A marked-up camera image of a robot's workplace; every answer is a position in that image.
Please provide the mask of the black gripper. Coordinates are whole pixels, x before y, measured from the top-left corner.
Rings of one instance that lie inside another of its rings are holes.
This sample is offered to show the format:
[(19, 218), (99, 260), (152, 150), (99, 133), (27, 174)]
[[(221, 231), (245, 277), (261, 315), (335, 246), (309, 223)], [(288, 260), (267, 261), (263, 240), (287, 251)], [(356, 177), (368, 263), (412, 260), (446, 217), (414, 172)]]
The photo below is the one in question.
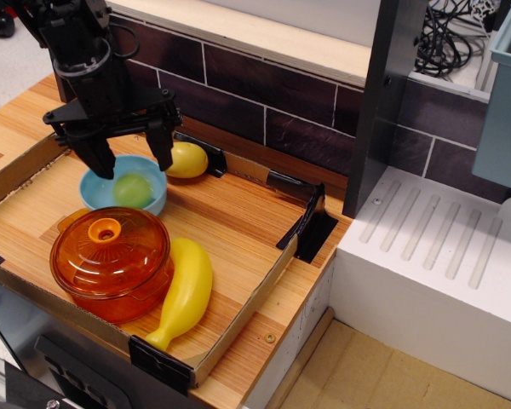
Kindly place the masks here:
[(112, 179), (116, 158), (108, 138), (144, 132), (159, 169), (172, 164), (172, 133), (182, 122), (172, 90), (133, 83), (123, 57), (96, 40), (75, 59), (52, 57), (62, 107), (43, 121), (100, 178)]

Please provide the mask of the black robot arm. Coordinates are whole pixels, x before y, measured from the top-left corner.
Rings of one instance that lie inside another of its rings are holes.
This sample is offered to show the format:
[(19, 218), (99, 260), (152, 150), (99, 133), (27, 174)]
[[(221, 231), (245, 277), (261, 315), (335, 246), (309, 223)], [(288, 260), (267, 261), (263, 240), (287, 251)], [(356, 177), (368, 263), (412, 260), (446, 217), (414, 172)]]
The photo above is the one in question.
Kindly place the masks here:
[(111, 138), (144, 133), (160, 170), (172, 164), (173, 132), (182, 117), (168, 89), (137, 85), (114, 44), (104, 1), (10, 1), (39, 45), (49, 52), (63, 106), (43, 121), (99, 177), (114, 177)]

